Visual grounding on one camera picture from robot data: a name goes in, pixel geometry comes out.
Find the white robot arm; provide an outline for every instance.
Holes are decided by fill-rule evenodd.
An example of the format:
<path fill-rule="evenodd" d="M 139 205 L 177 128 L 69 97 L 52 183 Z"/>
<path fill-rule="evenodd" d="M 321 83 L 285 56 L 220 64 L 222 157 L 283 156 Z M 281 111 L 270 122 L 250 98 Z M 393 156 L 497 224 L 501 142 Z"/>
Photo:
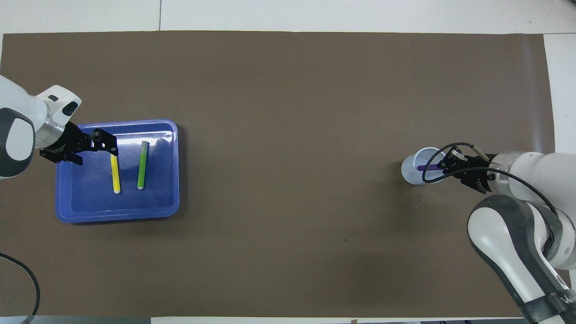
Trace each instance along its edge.
<path fill-rule="evenodd" d="M 0 76 L 0 179 L 22 173 L 32 160 L 34 148 L 55 162 L 82 164 L 77 153 L 107 150 L 118 155 L 116 137 L 100 130 L 84 134 L 69 122 L 82 101 L 74 93 L 54 85 L 37 96 Z"/>
<path fill-rule="evenodd" d="M 508 152 L 470 157 L 453 146 L 434 166 L 481 193 L 497 193 L 474 208 L 468 235 L 529 323 L 576 323 L 576 292 L 554 270 L 576 269 L 574 165 L 576 155 Z M 549 198 L 550 208 L 506 173 Z"/>

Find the black cable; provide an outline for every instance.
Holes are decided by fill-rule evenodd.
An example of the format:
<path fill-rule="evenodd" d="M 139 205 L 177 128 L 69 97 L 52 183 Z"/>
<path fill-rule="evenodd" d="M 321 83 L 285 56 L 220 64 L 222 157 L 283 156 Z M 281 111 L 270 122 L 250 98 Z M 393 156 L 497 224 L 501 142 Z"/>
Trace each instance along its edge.
<path fill-rule="evenodd" d="M 495 168 L 488 168 L 488 167 L 470 167 L 470 168 L 464 168 L 464 169 L 460 169 L 460 170 L 456 170 L 450 173 L 447 173 L 445 175 L 439 176 L 435 179 L 432 180 L 427 180 L 426 177 L 426 171 L 428 171 L 428 167 L 430 166 L 430 164 L 432 163 L 432 161 L 434 160 L 434 158 L 436 158 L 440 152 L 442 152 L 443 150 L 450 148 L 452 146 L 457 146 L 457 145 L 466 145 L 470 148 L 473 148 L 474 145 L 469 144 L 469 143 L 464 143 L 464 142 L 459 142 L 459 143 L 452 143 L 449 145 L 444 146 L 443 148 L 439 149 L 437 152 L 435 152 L 432 157 L 428 160 L 428 163 L 426 163 L 426 166 L 424 167 L 424 171 L 422 172 L 422 180 L 425 183 L 434 183 L 443 179 L 446 179 L 448 177 L 451 177 L 453 175 L 459 175 L 459 174 L 463 174 L 466 172 L 471 172 L 471 171 L 490 171 L 490 172 L 495 172 L 495 173 L 499 173 L 499 174 L 503 174 L 506 175 L 520 183 L 522 183 L 524 186 L 526 186 L 528 189 L 532 190 L 538 197 L 540 197 L 540 199 L 542 199 L 542 201 L 548 206 L 548 208 L 550 208 L 550 211 L 552 213 L 554 213 L 554 215 L 558 216 L 558 212 L 556 211 L 556 208 L 554 208 L 554 206 L 552 205 L 552 203 L 550 202 L 550 200 L 548 200 L 548 198 L 546 198 L 546 196 L 544 194 L 542 194 L 541 192 L 538 191 L 538 189 L 534 188 L 531 184 L 529 184 L 528 182 L 524 181 L 522 178 L 515 176 L 509 172 L 506 171 L 502 171 L 502 170 L 498 170 Z"/>
<path fill-rule="evenodd" d="M 24 271 L 26 271 L 26 273 L 28 273 L 28 275 L 30 276 L 30 278 L 34 282 L 34 289 L 36 290 L 36 304 L 34 305 L 34 310 L 32 311 L 32 315 L 36 316 L 36 312 L 38 311 L 38 306 L 40 306 L 40 286 L 38 285 L 38 281 L 36 280 L 36 276 L 34 276 L 34 273 L 32 272 L 32 270 L 30 270 L 30 268 L 27 265 L 14 259 L 13 257 L 6 255 L 4 253 L 0 253 L 0 258 L 3 258 L 3 259 L 6 259 L 12 263 L 15 263 L 16 265 L 18 265 L 19 267 L 24 269 Z"/>

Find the purple marker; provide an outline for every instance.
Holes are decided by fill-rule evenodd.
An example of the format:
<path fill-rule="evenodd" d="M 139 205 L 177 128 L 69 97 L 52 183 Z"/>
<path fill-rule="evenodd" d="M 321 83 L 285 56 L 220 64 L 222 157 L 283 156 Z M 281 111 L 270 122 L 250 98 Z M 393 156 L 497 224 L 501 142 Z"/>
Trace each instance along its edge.
<path fill-rule="evenodd" d="M 419 165 L 418 167 L 416 167 L 416 169 L 418 169 L 418 171 L 424 171 L 424 169 L 426 168 L 425 165 Z M 428 171 L 438 171 L 438 170 L 443 170 L 438 168 L 435 164 L 430 164 L 428 166 Z"/>

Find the green marker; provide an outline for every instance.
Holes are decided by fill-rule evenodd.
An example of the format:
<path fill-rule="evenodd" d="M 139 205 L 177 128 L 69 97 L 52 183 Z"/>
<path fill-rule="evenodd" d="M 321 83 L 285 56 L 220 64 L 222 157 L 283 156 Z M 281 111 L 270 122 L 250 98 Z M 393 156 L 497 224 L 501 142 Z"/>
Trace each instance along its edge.
<path fill-rule="evenodd" d="M 150 143 L 142 141 L 142 150 L 140 151 L 140 169 L 138 170 L 138 189 L 140 190 L 144 189 L 144 175 L 146 174 L 148 146 L 150 146 Z"/>

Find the white floor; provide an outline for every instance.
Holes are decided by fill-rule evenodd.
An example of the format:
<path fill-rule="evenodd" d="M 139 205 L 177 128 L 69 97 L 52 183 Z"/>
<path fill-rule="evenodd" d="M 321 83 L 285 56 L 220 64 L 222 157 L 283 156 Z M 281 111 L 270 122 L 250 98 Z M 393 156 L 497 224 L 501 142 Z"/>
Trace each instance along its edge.
<path fill-rule="evenodd" d="M 0 40 L 4 33 L 157 30 L 542 33 L 556 151 L 576 153 L 576 5 L 569 0 L 0 0 Z M 159 318 L 153 323 L 231 319 L 222 320 Z"/>

